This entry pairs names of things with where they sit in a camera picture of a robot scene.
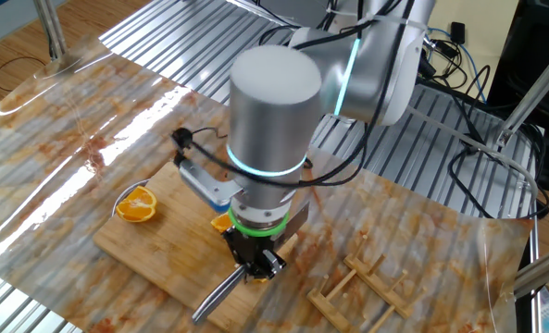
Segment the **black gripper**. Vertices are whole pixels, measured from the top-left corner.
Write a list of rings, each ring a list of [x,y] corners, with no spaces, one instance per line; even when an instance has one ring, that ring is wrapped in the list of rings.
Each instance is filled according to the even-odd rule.
[[[276,253],[285,242],[284,236],[254,237],[236,229],[227,229],[221,237],[226,241],[237,265],[246,265],[251,277],[273,279],[286,266]]]

